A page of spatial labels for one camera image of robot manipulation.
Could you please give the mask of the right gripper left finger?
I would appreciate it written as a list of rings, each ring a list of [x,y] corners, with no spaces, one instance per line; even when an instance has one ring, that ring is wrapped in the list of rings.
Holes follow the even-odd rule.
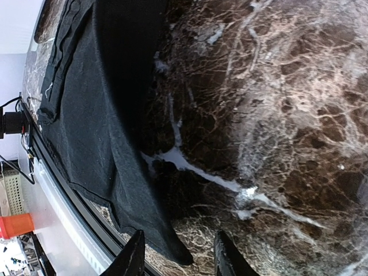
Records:
[[[137,230],[100,276],[142,276],[145,268],[144,231]]]

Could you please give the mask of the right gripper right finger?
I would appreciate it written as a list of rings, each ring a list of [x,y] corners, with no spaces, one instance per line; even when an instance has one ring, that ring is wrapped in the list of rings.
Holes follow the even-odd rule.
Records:
[[[225,231],[217,231],[214,237],[214,273],[223,276],[258,276],[248,264]]]

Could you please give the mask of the black long sleeve shirt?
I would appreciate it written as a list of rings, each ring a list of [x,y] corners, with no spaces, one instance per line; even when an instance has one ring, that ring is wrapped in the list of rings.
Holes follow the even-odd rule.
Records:
[[[37,112],[69,186],[108,208],[121,233],[179,265],[193,257],[175,233],[137,148],[166,1],[66,1]]]

